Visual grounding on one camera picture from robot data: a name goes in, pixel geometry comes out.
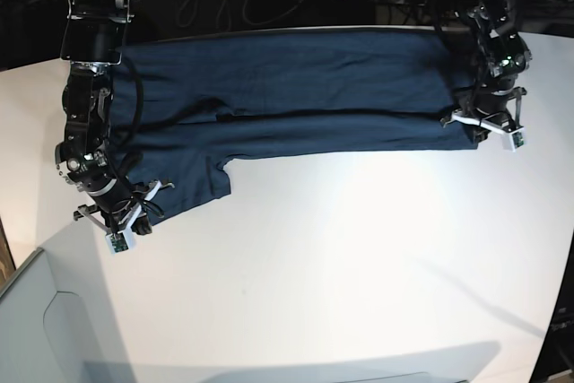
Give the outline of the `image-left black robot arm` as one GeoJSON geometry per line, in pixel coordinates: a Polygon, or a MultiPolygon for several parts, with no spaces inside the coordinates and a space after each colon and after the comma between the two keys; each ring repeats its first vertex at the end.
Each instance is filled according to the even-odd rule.
{"type": "Polygon", "coordinates": [[[129,171],[142,160],[131,152],[116,164],[110,153],[109,112],[113,101],[113,69],[124,64],[130,74],[135,66],[122,57],[126,30],[132,21],[132,0],[67,0],[68,14],[60,51],[70,71],[62,95],[66,114],[63,141],[55,149],[57,166],[65,166],[65,180],[89,195],[76,219],[100,215],[102,229],[113,240],[152,231],[149,216],[163,215],[153,203],[152,192],[165,183],[134,184],[129,171]]]}

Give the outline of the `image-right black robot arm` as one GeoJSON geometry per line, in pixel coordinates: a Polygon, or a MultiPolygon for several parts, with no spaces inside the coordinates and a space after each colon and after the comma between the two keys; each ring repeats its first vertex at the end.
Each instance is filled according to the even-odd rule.
{"type": "Polygon", "coordinates": [[[526,89],[516,80],[529,67],[531,51],[510,18],[506,0],[460,0],[455,13],[475,38],[476,72],[471,85],[454,91],[457,106],[441,123],[465,125],[477,144],[496,134],[514,152],[526,143],[520,123],[526,89]]]}

